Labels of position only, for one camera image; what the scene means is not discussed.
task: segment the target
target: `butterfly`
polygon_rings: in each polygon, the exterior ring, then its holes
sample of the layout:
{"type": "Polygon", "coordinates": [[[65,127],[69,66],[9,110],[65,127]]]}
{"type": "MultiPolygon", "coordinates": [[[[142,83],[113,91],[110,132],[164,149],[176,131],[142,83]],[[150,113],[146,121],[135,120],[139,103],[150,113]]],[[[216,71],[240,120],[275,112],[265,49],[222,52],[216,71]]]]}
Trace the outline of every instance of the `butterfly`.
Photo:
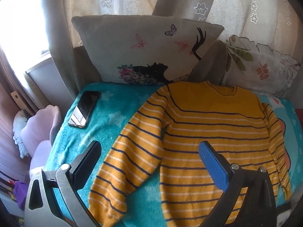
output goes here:
{"type": "Polygon", "coordinates": [[[147,45],[147,42],[144,42],[143,39],[138,34],[136,34],[135,37],[138,43],[131,46],[131,49],[143,49],[144,46],[147,45]]]}
{"type": "Polygon", "coordinates": [[[166,31],[165,35],[167,36],[173,36],[174,34],[176,34],[177,28],[175,27],[175,25],[171,25],[171,30],[170,31],[166,31]]]}
{"type": "Polygon", "coordinates": [[[179,41],[179,42],[175,42],[175,44],[180,46],[180,48],[177,51],[178,53],[180,53],[183,49],[186,49],[188,47],[187,41],[179,41]]]}

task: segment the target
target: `chair seat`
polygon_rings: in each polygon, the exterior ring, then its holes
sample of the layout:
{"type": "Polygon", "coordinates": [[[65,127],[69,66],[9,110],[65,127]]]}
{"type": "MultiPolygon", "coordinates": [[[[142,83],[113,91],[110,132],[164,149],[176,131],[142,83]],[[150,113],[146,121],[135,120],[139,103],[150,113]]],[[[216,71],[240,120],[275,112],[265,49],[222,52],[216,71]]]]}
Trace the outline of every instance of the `chair seat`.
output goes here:
{"type": "Polygon", "coordinates": [[[51,152],[52,146],[50,140],[44,140],[39,143],[33,158],[31,159],[31,165],[29,167],[29,177],[35,174],[41,169],[44,169],[49,154],[51,152]]]}

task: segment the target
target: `sweater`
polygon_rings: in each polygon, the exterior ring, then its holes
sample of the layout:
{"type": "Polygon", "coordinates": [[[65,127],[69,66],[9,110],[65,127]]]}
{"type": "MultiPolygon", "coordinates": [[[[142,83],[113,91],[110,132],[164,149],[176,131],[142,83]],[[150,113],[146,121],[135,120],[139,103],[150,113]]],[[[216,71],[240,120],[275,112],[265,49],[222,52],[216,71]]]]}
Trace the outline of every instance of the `sweater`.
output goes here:
{"type": "MultiPolygon", "coordinates": [[[[204,140],[229,163],[264,166],[275,197],[279,185],[290,197],[284,138],[269,104],[238,86],[177,82],[156,91],[121,131],[91,187],[90,212],[102,226],[114,225],[127,211],[126,196],[160,165],[167,226],[199,226],[222,194],[199,158],[204,140]]],[[[236,218],[246,190],[227,223],[236,218]]]]}

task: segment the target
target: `smartphone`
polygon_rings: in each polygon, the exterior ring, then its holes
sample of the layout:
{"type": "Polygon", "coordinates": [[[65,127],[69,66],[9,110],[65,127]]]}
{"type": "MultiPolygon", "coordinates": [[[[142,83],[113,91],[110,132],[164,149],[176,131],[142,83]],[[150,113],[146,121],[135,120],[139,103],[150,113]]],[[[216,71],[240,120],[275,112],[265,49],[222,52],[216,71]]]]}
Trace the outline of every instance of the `smartphone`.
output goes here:
{"type": "Polygon", "coordinates": [[[100,94],[100,91],[85,91],[68,121],[69,125],[84,128],[100,94]]]}

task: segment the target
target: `bright window light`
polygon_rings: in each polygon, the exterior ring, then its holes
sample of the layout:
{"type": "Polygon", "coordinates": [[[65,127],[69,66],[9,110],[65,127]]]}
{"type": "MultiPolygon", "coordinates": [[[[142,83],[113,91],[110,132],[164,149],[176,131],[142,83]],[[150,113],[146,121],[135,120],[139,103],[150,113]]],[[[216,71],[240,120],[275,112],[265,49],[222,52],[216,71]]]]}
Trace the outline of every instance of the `bright window light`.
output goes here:
{"type": "Polygon", "coordinates": [[[41,0],[0,1],[0,43],[17,76],[39,62],[48,49],[41,0]]]}

